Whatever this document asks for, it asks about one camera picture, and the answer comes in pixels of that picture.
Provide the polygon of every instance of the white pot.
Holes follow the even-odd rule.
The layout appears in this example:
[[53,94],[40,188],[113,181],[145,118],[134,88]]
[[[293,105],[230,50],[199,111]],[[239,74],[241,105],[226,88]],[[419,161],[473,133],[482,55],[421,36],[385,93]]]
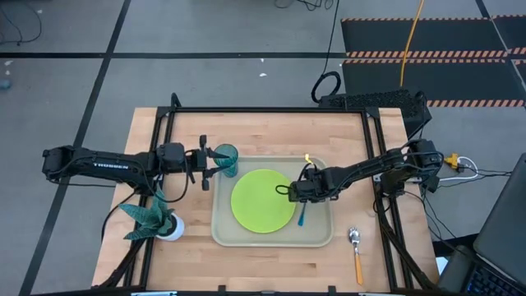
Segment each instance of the white pot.
[[172,233],[166,235],[156,235],[156,237],[170,242],[181,238],[182,234],[184,233],[184,222],[179,216],[175,215],[175,213],[172,213],[172,224],[174,224],[174,222],[175,229],[173,229]]

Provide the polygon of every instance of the orange handle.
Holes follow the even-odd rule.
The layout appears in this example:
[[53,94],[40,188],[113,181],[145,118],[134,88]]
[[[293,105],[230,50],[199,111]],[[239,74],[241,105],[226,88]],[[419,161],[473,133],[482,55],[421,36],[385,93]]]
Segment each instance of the orange handle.
[[360,263],[360,255],[354,253],[354,263],[356,264],[356,281],[358,284],[363,285],[363,276],[362,276],[362,264]]

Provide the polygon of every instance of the metal spoon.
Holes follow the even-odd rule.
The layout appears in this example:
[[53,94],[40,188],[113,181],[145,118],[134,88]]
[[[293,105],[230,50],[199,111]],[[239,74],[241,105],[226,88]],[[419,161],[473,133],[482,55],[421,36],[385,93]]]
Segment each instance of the metal spoon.
[[354,246],[354,264],[356,266],[356,281],[363,284],[362,264],[360,264],[360,254],[358,253],[358,244],[360,243],[360,233],[356,227],[348,230],[348,240]]

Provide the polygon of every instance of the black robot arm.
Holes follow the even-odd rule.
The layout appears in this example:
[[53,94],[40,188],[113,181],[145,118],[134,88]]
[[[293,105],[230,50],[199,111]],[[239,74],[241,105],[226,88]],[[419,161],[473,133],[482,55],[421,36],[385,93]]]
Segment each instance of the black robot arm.
[[203,190],[209,190],[207,178],[224,168],[208,169],[207,158],[228,158],[206,148],[206,136],[199,139],[200,149],[184,150],[181,143],[159,146],[154,152],[125,155],[94,151],[73,146],[61,146],[44,150],[42,173],[46,179],[57,182],[60,178],[83,175],[127,183],[138,193],[152,195],[154,177],[168,173],[188,173],[192,183],[192,172],[202,172]]
[[346,168],[305,169],[302,178],[288,187],[288,200],[313,203],[327,198],[337,200],[339,193],[352,183],[380,173],[381,190],[388,195],[399,195],[404,190],[405,181],[410,178],[427,181],[436,178],[442,161],[443,156],[436,151],[432,141],[410,141],[400,148],[388,150],[384,155]]

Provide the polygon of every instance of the potted plant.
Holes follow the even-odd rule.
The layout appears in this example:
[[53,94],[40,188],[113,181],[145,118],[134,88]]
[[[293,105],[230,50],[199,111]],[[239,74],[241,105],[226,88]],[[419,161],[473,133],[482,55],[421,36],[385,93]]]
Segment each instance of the potted plant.
[[137,221],[141,227],[126,234],[124,239],[137,240],[141,238],[157,237],[167,241],[174,241],[182,236],[184,222],[173,209],[168,209],[164,199],[164,193],[157,188],[151,208],[142,206],[122,204],[119,205],[130,217]]

